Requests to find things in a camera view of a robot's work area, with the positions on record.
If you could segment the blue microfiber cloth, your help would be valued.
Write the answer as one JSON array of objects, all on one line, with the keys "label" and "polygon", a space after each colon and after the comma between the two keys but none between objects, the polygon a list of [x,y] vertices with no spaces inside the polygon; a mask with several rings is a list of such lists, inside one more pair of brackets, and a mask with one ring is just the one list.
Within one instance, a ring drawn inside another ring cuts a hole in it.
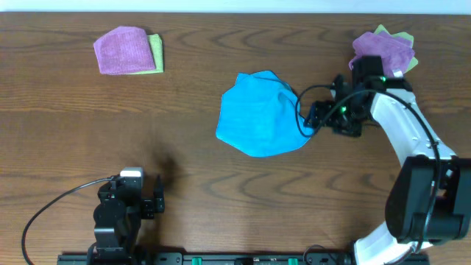
[{"label": "blue microfiber cloth", "polygon": [[297,96],[272,71],[240,73],[222,95],[216,137],[246,155],[265,158],[304,146],[313,134]]}]

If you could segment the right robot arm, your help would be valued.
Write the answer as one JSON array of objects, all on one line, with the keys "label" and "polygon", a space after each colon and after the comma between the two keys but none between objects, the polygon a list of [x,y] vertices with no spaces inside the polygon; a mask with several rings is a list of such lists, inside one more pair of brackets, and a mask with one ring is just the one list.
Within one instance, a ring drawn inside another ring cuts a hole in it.
[{"label": "right robot arm", "polygon": [[353,245],[354,264],[401,264],[437,244],[464,238],[470,228],[470,159],[442,142],[401,75],[387,77],[379,56],[353,61],[352,82],[338,76],[321,125],[358,137],[367,119],[385,132],[401,170],[385,220]]}]

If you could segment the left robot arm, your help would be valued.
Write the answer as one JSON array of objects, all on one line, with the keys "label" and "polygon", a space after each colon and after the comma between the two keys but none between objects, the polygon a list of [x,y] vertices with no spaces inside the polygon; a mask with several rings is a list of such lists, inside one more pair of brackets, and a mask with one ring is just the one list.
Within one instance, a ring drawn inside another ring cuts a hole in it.
[{"label": "left robot arm", "polygon": [[153,195],[142,197],[142,177],[114,175],[99,188],[100,204],[93,212],[96,242],[90,246],[87,264],[152,264],[154,258],[136,244],[141,221],[165,211],[163,184],[154,181]]}]

